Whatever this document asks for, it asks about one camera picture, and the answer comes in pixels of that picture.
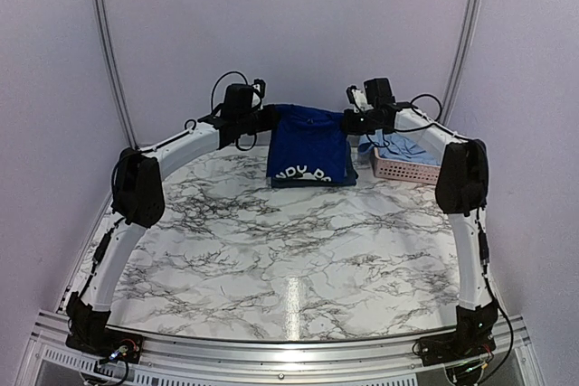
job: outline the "marble tabletop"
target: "marble tabletop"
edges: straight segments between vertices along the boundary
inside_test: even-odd
[[[133,251],[110,324],[267,341],[455,324],[456,249],[433,186],[376,179],[356,162],[355,187],[273,190],[266,156],[267,147],[229,147],[164,182],[165,214]]]

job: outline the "vertical metal post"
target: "vertical metal post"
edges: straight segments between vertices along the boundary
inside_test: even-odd
[[[135,130],[128,114],[127,101],[125,100],[125,93],[120,81],[119,70],[117,68],[117,61],[115,60],[115,52],[113,50],[112,41],[110,39],[109,21],[107,19],[107,9],[105,0],[92,0],[95,13],[97,15],[97,25],[99,27],[100,45],[109,75],[110,87],[112,96],[119,115],[120,125],[123,130],[127,144],[133,148],[137,147],[137,139],[135,137]]]
[[[442,100],[443,108],[441,115],[441,123],[446,124],[450,117],[452,108],[456,100],[456,96],[460,86],[460,77],[464,68],[464,62],[467,57],[467,52],[472,41],[474,29],[477,23],[477,15],[479,13],[480,0],[467,0],[467,7],[464,13],[464,21],[462,23],[462,31],[460,33],[459,47],[457,48],[452,64],[452,71],[449,81],[444,91]]]

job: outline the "robotic arm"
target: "robotic arm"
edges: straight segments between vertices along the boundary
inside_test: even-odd
[[[113,292],[130,253],[165,209],[162,181],[197,157],[224,148],[241,135],[277,125],[275,105],[263,106],[265,83],[230,85],[222,104],[184,132],[147,148],[128,148],[113,171],[112,228],[95,252],[84,289],[71,294],[67,345],[106,356],[127,339],[137,343],[130,362],[138,362],[142,337],[106,327]],[[487,288],[489,249],[485,234],[488,164],[484,144],[460,137],[409,103],[396,103],[387,79],[365,83],[365,93],[347,90],[356,109],[344,112],[342,129],[365,135],[382,129],[400,132],[442,161],[436,199],[449,217],[459,260],[457,329],[417,342],[424,365],[456,361],[494,350],[491,329],[497,302]]]

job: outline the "pink basket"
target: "pink basket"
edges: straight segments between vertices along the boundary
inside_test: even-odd
[[[439,166],[420,165],[417,163],[399,162],[381,158],[378,148],[370,155],[374,176],[376,178],[387,178],[389,180],[411,181],[413,183],[436,184]]]

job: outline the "white wall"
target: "white wall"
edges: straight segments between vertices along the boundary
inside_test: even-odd
[[[209,111],[228,70],[268,83],[268,101],[341,110],[345,89],[391,78],[407,100],[441,96],[466,0],[107,0],[141,144]],[[221,101],[223,89],[217,95]]]
[[[0,382],[54,309],[123,147],[91,0],[0,0]]]
[[[546,384],[577,384],[579,0],[482,0],[451,126],[489,146],[489,242]]]

